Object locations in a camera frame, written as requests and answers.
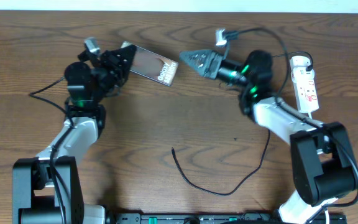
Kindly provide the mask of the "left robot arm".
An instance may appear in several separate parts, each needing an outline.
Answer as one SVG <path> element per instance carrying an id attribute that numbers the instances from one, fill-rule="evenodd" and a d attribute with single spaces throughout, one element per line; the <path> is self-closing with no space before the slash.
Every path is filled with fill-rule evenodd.
<path id="1" fill-rule="evenodd" d="M 12 168 L 13 223 L 115 223 L 103 205 L 83 200 L 78 163 L 105 127 L 103 98 L 118 95 L 128 80 L 137 47 L 100 52 L 91 39 L 64 71 L 69 97 L 62 130 L 35 157 Z"/>

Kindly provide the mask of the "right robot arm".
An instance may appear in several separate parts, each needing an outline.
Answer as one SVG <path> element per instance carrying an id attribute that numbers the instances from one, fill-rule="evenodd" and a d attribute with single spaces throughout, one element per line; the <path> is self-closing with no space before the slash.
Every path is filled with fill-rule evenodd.
<path id="1" fill-rule="evenodd" d="M 255 50 L 242 65 L 214 50 L 184 51 L 180 59 L 201 77 L 240 87 L 242 113 L 290 146 L 295 191 L 278 209 L 282 222 L 311 223 L 329 207 L 358 201 L 358 166 L 345 127 L 313 120 L 274 93 L 270 53 Z"/>

